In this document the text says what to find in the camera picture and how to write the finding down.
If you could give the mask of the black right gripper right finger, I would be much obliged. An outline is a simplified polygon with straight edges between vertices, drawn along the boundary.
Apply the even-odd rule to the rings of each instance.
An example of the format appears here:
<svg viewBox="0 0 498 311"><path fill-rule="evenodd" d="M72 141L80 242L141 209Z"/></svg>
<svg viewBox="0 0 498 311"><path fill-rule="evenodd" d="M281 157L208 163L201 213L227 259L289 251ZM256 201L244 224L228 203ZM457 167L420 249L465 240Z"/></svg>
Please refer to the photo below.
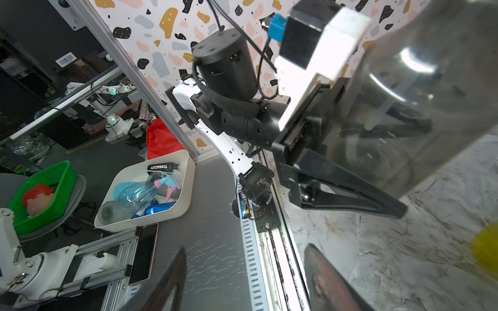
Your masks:
<svg viewBox="0 0 498 311"><path fill-rule="evenodd" d="M373 309L313 244L304 251L304 270L311 310Z"/></svg>

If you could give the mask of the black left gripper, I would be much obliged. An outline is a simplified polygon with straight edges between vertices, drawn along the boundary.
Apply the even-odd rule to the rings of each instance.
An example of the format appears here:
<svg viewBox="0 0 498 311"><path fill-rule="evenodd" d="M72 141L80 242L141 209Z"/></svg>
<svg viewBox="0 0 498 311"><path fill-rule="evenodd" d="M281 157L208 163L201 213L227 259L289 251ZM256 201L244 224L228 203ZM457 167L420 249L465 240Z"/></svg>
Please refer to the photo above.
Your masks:
<svg viewBox="0 0 498 311"><path fill-rule="evenodd" d="M402 218L407 206L359 176L320 155L327 147L329 114L342 97L347 78L334 86L317 84L274 140L273 154L280 183L289 189L290 203L309 210L353 211L389 218ZM432 121L415 109L395 104L373 129L366 124L342 123L339 137L406 138L428 134Z"/></svg>

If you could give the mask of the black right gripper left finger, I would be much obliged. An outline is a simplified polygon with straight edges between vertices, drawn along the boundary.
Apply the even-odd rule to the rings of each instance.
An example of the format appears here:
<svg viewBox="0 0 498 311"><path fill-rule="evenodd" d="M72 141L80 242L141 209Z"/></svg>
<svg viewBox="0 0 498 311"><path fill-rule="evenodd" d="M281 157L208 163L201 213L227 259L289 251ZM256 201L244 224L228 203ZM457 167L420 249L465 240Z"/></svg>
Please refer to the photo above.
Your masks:
<svg viewBox="0 0 498 311"><path fill-rule="evenodd" d="M120 310L180 310L186 281L186 250L179 247L161 277L151 277Z"/></svg>

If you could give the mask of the dark smoky spray bottle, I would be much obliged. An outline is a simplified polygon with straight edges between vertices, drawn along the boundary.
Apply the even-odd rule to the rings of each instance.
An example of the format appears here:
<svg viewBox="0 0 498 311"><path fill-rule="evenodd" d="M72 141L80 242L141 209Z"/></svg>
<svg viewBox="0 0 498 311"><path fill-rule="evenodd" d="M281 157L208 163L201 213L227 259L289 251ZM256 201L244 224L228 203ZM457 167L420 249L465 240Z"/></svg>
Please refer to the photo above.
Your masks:
<svg viewBox="0 0 498 311"><path fill-rule="evenodd" d="M395 104L432 121L423 136L341 138ZM497 2L430 1L365 53L324 137L325 157L399 198L497 124Z"/></svg>

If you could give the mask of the yellow spray bottle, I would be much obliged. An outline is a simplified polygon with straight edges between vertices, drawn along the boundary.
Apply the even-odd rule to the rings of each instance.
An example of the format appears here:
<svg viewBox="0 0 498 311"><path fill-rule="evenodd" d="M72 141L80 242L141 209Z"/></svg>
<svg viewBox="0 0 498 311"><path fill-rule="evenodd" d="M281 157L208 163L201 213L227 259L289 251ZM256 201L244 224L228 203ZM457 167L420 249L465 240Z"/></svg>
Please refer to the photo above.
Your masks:
<svg viewBox="0 0 498 311"><path fill-rule="evenodd" d="M480 267L497 279L497 223L490 224L471 243L472 256Z"/></svg>

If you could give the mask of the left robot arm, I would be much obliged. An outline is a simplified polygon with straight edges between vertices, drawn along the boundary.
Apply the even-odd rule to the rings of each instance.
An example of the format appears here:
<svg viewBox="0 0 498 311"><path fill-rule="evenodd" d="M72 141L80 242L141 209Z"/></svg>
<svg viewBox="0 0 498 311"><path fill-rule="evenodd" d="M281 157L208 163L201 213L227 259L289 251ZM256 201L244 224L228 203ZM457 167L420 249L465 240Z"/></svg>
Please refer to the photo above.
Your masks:
<svg viewBox="0 0 498 311"><path fill-rule="evenodd" d="M251 68L248 42L235 29L217 32L193 47L193 72L167 91L182 121L206 136L224 156L243 193L259 206L270 201L273 173L243 155L235 140L272 152L289 199L302 209L355 211L401 218L399 197L438 169L427 144L429 119L393 104L394 122L369 128L340 112L348 104L348 80L320 84L284 127L286 105L256 99L259 74Z"/></svg>

